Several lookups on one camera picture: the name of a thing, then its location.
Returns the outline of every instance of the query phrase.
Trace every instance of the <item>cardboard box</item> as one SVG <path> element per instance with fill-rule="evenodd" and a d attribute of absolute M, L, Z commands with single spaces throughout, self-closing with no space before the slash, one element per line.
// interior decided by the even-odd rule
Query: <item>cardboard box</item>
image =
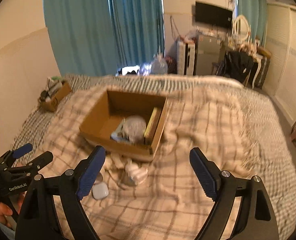
<path fill-rule="evenodd" d="M 61 100 L 64 99 L 71 92 L 71 88 L 68 82 L 63 82 L 62 87 L 55 93 L 55 95 L 51 98 L 50 102 L 40 102 L 40 106 L 48 111 L 55 112 L 58 108 L 58 105 Z"/>
<path fill-rule="evenodd" d="M 80 125 L 80 133 L 93 145 L 101 145 L 107 151 L 150 162 L 158 148 L 165 125 L 167 98 L 163 96 L 106 91 L 90 110 Z M 120 122 L 131 115 L 140 115 L 148 124 L 154 107 L 162 108 L 151 145 L 116 142 L 110 134 Z"/>

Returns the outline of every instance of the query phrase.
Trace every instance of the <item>checkered bedspread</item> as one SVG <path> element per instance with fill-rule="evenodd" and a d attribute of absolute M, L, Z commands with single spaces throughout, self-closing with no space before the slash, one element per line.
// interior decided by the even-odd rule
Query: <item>checkered bedspread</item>
<path fill-rule="evenodd" d="M 82 201 L 101 239 L 194 239 L 213 205 L 189 164 L 189 150 L 195 146 L 220 169 L 237 177 L 261 176 L 276 214 L 280 240 L 293 232 L 296 172 L 268 98 L 200 78 L 67 79 L 75 93 L 46 122 L 37 121 L 44 115 L 33 113 L 22 131 L 28 131 L 34 118 L 34 122 L 43 123 L 43 134 L 31 137 L 34 156 L 25 156 L 21 162 L 25 164 L 46 150 L 53 152 L 54 161 L 42 170 L 46 177 L 75 168 L 92 151 L 79 135 L 79 125 L 107 86 L 168 95 L 164 134 L 147 180 L 128 187 L 122 184 L 122 171 L 110 171 L 104 175 L 109 196 L 101 201 L 88 196 Z M 19 135 L 14 147 L 28 139 Z M 72 238 L 60 201 L 55 201 L 65 236 Z M 229 238 L 238 206 L 236 200 L 223 239 Z"/>

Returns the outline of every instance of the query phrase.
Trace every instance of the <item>teal curtain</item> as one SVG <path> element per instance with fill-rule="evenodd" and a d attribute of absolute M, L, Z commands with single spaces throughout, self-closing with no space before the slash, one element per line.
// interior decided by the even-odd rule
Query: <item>teal curtain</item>
<path fill-rule="evenodd" d="M 161 0 L 109 0 L 120 67 L 150 62 L 164 51 Z"/>
<path fill-rule="evenodd" d="M 61 75 L 117 73 L 108 0 L 43 0 L 43 10 Z"/>
<path fill-rule="evenodd" d="M 252 28 L 253 41 L 258 36 L 265 44 L 267 23 L 267 0 L 238 0 L 237 15 L 244 15 Z"/>

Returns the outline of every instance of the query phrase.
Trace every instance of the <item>metal screw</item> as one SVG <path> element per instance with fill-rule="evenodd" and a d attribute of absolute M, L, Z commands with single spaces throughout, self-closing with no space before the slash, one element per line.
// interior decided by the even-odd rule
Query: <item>metal screw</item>
<path fill-rule="evenodd" d="M 41 180 L 41 178 L 42 178 L 42 176 L 40 174 L 37 174 L 34 179 L 35 180 Z"/>
<path fill-rule="evenodd" d="M 258 176 L 254 176 L 254 181 L 256 181 L 256 182 L 260 182 L 261 181 L 261 179 L 260 179 L 260 177 L 258 177 Z"/>
<path fill-rule="evenodd" d="M 66 170 L 65 171 L 65 174 L 67 175 L 67 176 L 71 176 L 72 174 L 73 174 L 73 170 Z"/>
<path fill-rule="evenodd" d="M 230 176 L 229 171 L 222 171 L 221 175 L 223 175 L 224 177 L 228 178 Z"/>

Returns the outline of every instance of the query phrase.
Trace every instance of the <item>black flat screen tv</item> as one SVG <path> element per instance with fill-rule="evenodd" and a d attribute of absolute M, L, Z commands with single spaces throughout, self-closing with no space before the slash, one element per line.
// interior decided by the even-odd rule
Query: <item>black flat screen tv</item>
<path fill-rule="evenodd" d="M 231 29 L 232 18 L 231 10 L 196 1 L 195 22 Z"/>

